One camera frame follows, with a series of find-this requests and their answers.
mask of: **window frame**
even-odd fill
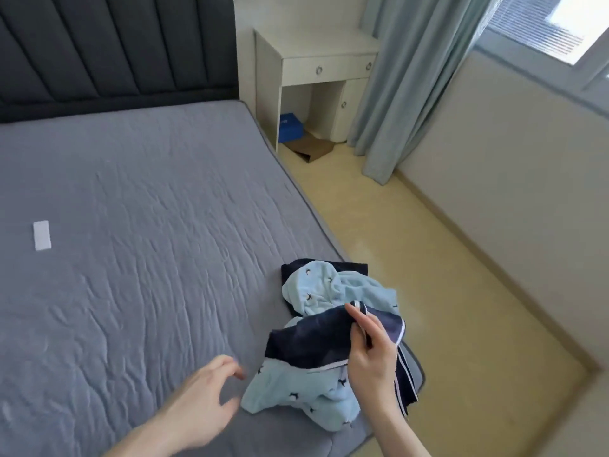
[[[573,66],[487,27],[478,49],[609,118],[609,29]]]

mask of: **blue box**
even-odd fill
[[[293,141],[305,135],[305,127],[294,114],[279,116],[279,142]]]

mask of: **white desk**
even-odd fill
[[[313,84],[306,126],[346,141],[379,42],[359,30],[256,29],[256,117],[277,149],[281,90]]]

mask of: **wall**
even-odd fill
[[[605,457],[609,450],[607,411],[609,374],[603,374],[546,444],[540,457]]]
[[[609,367],[609,120],[474,51],[400,170]]]
[[[256,109],[256,55],[253,27],[357,27],[366,0],[234,0],[239,93]],[[294,90],[300,96],[302,90]]]

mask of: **bed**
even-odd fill
[[[291,318],[280,266],[346,259],[235,100],[234,37],[232,0],[0,0],[1,455],[100,455],[217,354],[251,376]],[[276,407],[186,454],[369,435]]]

